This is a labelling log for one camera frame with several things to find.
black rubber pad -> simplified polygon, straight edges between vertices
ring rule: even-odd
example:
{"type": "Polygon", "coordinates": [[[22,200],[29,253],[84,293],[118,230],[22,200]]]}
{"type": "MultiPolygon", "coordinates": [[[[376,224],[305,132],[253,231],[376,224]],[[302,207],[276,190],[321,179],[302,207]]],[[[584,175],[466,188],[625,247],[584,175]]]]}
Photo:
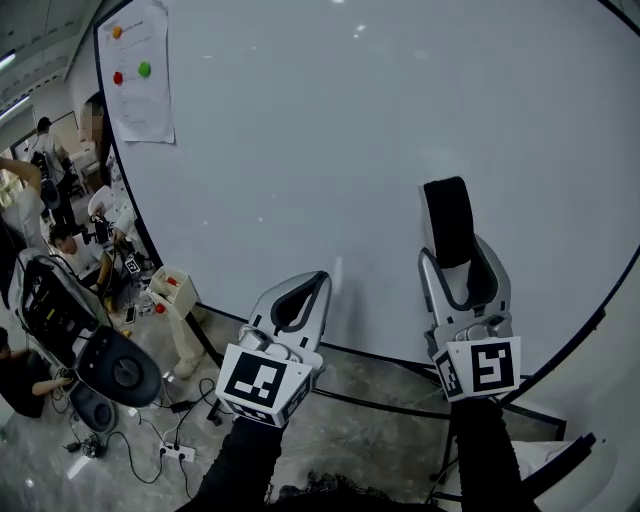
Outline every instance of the black rubber pad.
{"type": "Polygon", "coordinates": [[[473,213],[464,180],[459,176],[423,186],[442,268],[454,268],[471,259],[474,247],[473,213]]]}

ceiling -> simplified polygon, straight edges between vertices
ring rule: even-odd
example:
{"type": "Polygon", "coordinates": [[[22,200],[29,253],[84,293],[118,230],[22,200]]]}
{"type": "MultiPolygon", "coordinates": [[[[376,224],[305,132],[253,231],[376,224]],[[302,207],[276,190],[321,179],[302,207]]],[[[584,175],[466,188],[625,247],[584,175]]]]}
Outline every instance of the ceiling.
{"type": "Polygon", "coordinates": [[[99,3],[0,0],[0,57],[16,51],[0,71],[0,114],[33,90],[62,80],[99,3]]]}

paper poster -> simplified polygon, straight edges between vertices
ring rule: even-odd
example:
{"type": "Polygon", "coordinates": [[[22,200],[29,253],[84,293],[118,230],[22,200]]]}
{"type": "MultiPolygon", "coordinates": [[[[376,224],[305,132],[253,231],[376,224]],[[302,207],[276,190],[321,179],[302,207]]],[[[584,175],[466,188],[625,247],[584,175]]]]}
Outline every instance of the paper poster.
{"type": "Polygon", "coordinates": [[[168,13],[130,4],[100,27],[102,82],[114,130],[125,141],[175,140],[167,62],[168,13]]]}

power strip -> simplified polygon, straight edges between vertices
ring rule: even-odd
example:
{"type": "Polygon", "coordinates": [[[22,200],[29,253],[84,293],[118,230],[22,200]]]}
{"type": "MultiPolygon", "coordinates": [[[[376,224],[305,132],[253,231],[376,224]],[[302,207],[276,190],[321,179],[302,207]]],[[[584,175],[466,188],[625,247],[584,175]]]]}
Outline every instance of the power strip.
{"type": "Polygon", "coordinates": [[[174,459],[180,459],[180,455],[184,455],[185,462],[194,462],[196,460],[196,450],[194,448],[188,448],[186,446],[179,446],[176,450],[173,447],[173,443],[160,443],[158,450],[164,450],[165,455],[173,457],[174,459]]]}

ceiling light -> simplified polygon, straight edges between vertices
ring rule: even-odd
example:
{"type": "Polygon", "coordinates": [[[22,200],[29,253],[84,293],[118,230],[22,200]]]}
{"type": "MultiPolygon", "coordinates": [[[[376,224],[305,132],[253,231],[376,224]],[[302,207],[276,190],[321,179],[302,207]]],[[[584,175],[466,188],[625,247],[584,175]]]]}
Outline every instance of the ceiling light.
{"type": "Polygon", "coordinates": [[[0,71],[2,71],[4,68],[6,68],[13,59],[16,58],[16,52],[11,50],[9,53],[7,53],[4,57],[0,58],[0,71]]]}
{"type": "Polygon", "coordinates": [[[29,96],[26,96],[24,98],[22,98],[18,103],[16,103],[13,107],[11,107],[9,110],[7,110],[6,112],[4,112],[3,114],[0,114],[0,121],[7,117],[11,112],[13,112],[15,109],[17,109],[20,105],[22,105],[23,103],[25,103],[26,101],[29,101],[29,96]]]}

